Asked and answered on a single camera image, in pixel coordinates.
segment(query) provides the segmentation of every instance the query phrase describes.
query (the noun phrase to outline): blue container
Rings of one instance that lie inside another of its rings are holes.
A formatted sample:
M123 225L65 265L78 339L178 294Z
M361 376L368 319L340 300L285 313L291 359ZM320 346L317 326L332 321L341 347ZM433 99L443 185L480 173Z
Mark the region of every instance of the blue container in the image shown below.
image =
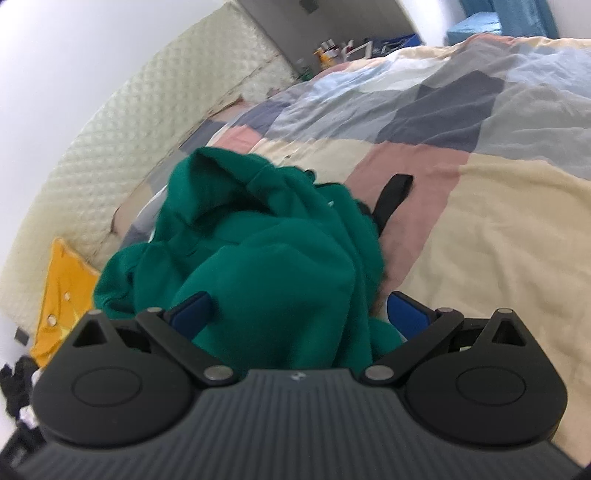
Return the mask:
M502 35L499 15L495 12L478 12L447 30L447 41L455 45L477 33Z

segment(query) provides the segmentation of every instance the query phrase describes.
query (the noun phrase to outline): metal pin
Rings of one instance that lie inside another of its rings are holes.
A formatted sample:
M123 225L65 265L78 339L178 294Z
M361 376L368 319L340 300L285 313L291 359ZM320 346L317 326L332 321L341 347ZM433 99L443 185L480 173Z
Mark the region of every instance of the metal pin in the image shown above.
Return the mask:
M212 367L207 367L203 372L205 378L214 382L221 382L223 380L227 380L234 374L234 370L226 365L214 365Z
M371 365L365 369L365 376L370 380L388 380L394 376L394 370L386 365Z

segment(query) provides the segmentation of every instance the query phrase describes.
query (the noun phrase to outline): white wall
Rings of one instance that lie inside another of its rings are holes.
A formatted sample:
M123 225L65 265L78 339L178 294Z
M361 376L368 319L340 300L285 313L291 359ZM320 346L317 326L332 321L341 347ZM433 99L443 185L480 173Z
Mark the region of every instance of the white wall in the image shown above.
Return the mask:
M444 45L447 30L466 18L459 0L398 0L398 3L423 41L431 46Z
M152 55L223 0L0 4L0 269L76 134Z
M564 38L591 38L591 1L548 0L558 34Z

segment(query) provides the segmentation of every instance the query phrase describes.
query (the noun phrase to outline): pink patch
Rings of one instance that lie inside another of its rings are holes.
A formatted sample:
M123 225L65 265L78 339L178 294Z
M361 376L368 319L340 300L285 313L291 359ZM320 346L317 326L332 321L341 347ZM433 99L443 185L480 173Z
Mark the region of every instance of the pink patch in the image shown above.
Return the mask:
M326 70L322 70L322 72L320 72L313 79L311 79L311 82L315 82L316 80L320 80L322 77L326 77L327 75L329 75L331 73L334 73L334 72L342 72L349 65L350 65L350 62L347 61L345 63L339 63L338 65L335 65L334 67L330 67L330 68L328 68Z
M492 33L479 33L478 35L472 35L470 38L468 38L466 40L466 45L476 40L477 38L480 38L481 40L496 41L499 43L504 43L506 45L514 45L517 41L517 39L514 37L504 37L503 35L493 35Z
M236 153L249 153L254 146L262 140L261 134L246 125L230 127L212 147L225 148Z
M374 146L345 182L372 210L388 180L414 175L413 188L380 237L386 269L376 307L404 281L423 250L447 198L460 180L459 167L470 154L451 148L383 142Z

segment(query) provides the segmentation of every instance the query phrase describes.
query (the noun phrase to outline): gray wall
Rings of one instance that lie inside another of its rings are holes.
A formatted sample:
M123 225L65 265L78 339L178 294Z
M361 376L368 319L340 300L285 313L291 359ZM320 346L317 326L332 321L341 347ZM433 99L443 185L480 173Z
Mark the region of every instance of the gray wall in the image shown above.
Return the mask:
M413 33L413 28L396 0L319 0L348 38L394 38Z
M292 64L304 58L316 71L314 50L329 38L340 43L413 31L396 0L317 1L318 10L308 14L298 0L239 0Z

